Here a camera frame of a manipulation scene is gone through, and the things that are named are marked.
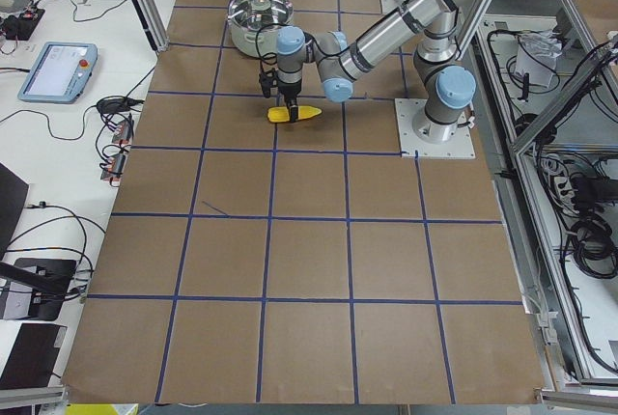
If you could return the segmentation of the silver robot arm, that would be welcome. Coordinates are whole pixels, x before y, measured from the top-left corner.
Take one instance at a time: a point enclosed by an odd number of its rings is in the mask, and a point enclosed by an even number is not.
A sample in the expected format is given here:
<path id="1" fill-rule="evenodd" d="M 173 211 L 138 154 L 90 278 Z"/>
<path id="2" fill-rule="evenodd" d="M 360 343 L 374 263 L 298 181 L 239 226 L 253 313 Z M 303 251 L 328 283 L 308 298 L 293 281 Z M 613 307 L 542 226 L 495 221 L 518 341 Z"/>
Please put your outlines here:
<path id="1" fill-rule="evenodd" d="M 424 109 L 414 116 L 412 126 L 426 142 L 448 141 L 476 90 L 472 74 L 454 62 L 457 14 L 465 1 L 402 0 L 355 41 L 347 41 L 337 31 L 312 36 L 293 25 L 282 27 L 277 34 L 274 75 L 285 105 L 281 112 L 269 111 L 269 119 L 294 123 L 308 118 L 297 103 L 304 66 L 315 64 L 324 95 L 341 103 L 352 97 L 355 81 L 420 34 L 423 39 L 417 44 L 414 66 L 428 99 Z"/>

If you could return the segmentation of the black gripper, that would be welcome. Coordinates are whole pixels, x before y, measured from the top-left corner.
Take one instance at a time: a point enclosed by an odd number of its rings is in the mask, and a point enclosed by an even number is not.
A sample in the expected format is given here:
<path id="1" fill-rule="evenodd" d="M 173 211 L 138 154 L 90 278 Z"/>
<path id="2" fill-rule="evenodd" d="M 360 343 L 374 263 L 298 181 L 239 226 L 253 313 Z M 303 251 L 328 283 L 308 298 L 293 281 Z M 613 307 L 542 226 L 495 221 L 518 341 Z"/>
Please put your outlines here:
<path id="1" fill-rule="evenodd" d="M 289 122 L 298 120 L 297 97 L 302 89 L 302 70 L 287 72 L 282 69 L 277 71 L 277 88 L 280 95 L 288 101 Z"/>

